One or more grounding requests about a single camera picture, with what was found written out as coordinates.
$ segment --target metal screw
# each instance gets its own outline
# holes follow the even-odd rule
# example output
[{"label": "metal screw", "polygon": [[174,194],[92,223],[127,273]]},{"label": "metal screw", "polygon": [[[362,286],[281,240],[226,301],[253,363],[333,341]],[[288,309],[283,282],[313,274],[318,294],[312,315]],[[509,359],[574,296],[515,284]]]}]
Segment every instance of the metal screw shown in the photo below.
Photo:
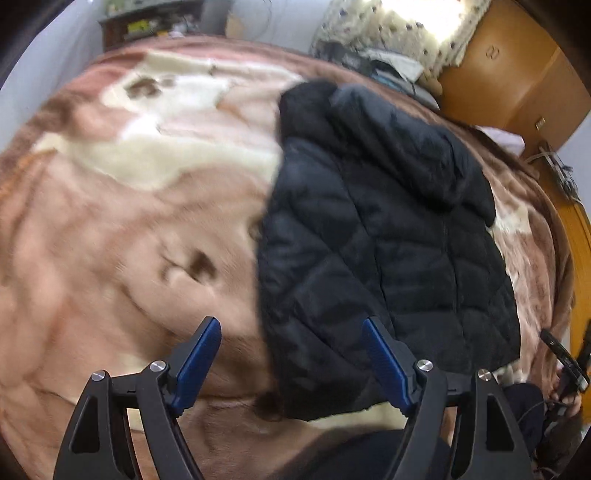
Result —
[{"label": "metal screw", "polygon": [[156,360],[150,364],[150,370],[152,372],[161,372],[166,368],[166,362],[162,360]]},{"label": "metal screw", "polygon": [[106,372],[104,370],[99,370],[98,372],[94,372],[90,377],[93,382],[100,382],[105,376]]},{"label": "metal screw", "polygon": [[417,362],[417,367],[423,372],[430,372],[433,369],[433,362],[430,360],[419,360]]},{"label": "metal screw", "polygon": [[478,378],[488,382],[489,380],[492,380],[492,374],[488,370],[482,368],[478,371]]}]

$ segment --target quilted jacket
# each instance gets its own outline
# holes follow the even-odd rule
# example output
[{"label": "quilted jacket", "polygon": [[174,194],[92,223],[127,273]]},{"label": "quilted jacket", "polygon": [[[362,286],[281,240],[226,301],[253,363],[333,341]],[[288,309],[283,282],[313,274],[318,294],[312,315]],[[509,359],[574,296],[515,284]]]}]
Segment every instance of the quilted jacket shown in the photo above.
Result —
[{"label": "quilted jacket", "polygon": [[519,357],[515,297],[487,227],[490,184],[448,129],[360,87],[280,102],[284,163],[262,224],[262,325],[288,417],[384,401],[361,342],[377,316],[450,372]]}]

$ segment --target wooden furniture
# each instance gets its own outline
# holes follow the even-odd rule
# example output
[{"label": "wooden furniture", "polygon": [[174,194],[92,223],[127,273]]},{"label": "wooden furniture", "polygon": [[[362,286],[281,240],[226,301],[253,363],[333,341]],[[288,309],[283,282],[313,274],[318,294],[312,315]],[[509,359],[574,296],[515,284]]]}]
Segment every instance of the wooden furniture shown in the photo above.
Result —
[{"label": "wooden furniture", "polygon": [[442,112],[555,150],[591,109],[591,96],[550,35],[513,0],[493,0],[460,67],[446,69]]},{"label": "wooden furniture", "polygon": [[206,0],[163,0],[138,4],[138,8],[105,17],[100,21],[103,29],[103,49],[114,50],[141,38],[168,34],[176,24],[190,16],[195,31],[201,20]]},{"label": "wooden furniture", "polygon": [[[548,32],[513,0],[493,0],[460,67],[446,69],[442,112],[468,124],[521,135],[523,157],[547,142],[558,150],[591,110],[591,96]],[[584,208],[558,187],[545,158],[534,160],[540,185],[554,203],[569,238],[576,302],[570,344],[577,354],[591,318],[591,228]],[[591,420],[591,392],[584,397]]]}]

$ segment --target black tool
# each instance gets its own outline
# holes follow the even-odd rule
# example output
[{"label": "black tool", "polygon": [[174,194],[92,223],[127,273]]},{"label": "black tool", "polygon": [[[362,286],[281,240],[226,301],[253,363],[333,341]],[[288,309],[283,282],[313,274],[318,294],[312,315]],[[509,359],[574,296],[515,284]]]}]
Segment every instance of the black tool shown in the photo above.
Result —
[{"label": "black tool", "polygon": [[202,480],[176,418],[195,403],[221,340],[220,323],[207,317],[190,340],[139,374],[93,373],[70,419],[54,480],[140,480],[128,408],[139,409],[161,480]]},{"label": "black tool", "polygon": [[564,397],[576,392],[585,393],[589,388],[587,370],[591,359],[591,322],[587,323],[583,347],[576,360],[549,330],[543,329],[540,332],[540,338],[563,365],[557,389],[558,400],[562,400]]},{"label": "black tool", "polygon": [[[176,418],[195,402],[221,337],[219,322],[208,317],[188,342],[139,374],[92,374],[66,430],[54,480],[141,480],[128,408],[141,413],[161,480],[203,480]],[[417,361],[377,319],[364,322],[363,337],[387,397],[408,416],[388,475],[379,480],[424,480],[446,406],[458,406],[449,467],[453,479],[531,478],[521,432],[490,372],[470,377],[442,372],[429,360]]]},{"label": "black tool", "polygon": [[487,370],[446,373],[418,360],[393,340],[378,319],[363,324],[366,350],[389,402],[408,422],[385,480],[423,480],[433,457],[445,407],[457,406],[449,478],[527,480],[530,456],[507,400]]},{"label": "black tool", "polygon": [[587,371],[591,367],[591,320],[587,322],[583,346],[576,360],[549,330],[543,329],[540,332],[540,338],[563,365],[560,382],[556,390],[558,402],[550,403],[544,419],[544,436],[548,436],[558,423],[564,419],[569,409],[569,406],[563,404],[561,400],[577,392],[583,394],[589,388]]}]

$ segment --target bed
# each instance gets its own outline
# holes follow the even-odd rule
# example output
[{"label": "bed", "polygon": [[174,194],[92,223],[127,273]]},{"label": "bed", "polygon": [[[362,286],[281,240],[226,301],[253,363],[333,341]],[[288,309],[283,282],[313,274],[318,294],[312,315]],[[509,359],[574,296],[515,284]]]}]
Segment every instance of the bed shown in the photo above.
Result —
[{"label": "bed", "polygon": [[[91,372],[137,372],[212,313],[222,347],[180,423],[206,478],[279,477],[312,446],[395,426],[389,413],[265,415],[274,380],[256,314],[256,226],[281,162],[278,98],[314,77],[361,83],[445,125],[481,163],[521,325],[521,359],[498,378],[548,394],[556,361],[538,334],[568,327],[573,263],[533,169],[329,63],[217,37],[150,40],[99,58],[0,157],[0,432],[30,478],[52,477]],[[130,424],[142,474],[155,479],[141,419]]]}]

